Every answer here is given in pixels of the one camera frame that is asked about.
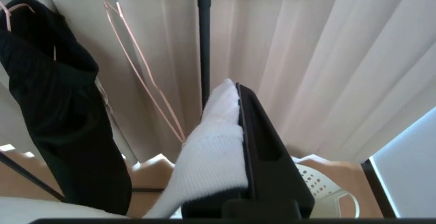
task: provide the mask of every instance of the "brown floor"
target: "brown floor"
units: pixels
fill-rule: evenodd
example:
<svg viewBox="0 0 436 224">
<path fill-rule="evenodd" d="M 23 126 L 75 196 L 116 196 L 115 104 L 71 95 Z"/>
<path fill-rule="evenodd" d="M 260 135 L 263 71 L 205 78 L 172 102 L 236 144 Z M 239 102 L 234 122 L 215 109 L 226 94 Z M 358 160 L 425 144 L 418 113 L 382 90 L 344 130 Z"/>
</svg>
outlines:
<svg viewBox="0 0 436 224">
<path fill-rule="evenodd" d="M 15 150 L 4 153 L 45 183 L 61 192 L 49 169 L 41 161 L 36 158 L 28 158 Z M 331 162 L 314 155 L 299 159 L 296 163 L 322 172 L 340 187 L 353 193 L 360 204 L 361 218 L 382 218 L 382 213 L 360 165 L 353 165 L 348 162 Z M 151 159 L 130 169 L 132 184 L 135 187 L 164 188 L 170 179 L 171 173 L 172 164 L 164 157 Z M 0 196 L 56 201 L 54 197 L 2 163 L 0 163 Z M 158 197 L 159 194 L 156 193 L 134 193 L 127 216 L 142 217 Z M 343 217 L 352 218 L 354 216 L 355 209 L 351 198 L 341 198 L 340 206 Z"/>
</svg>

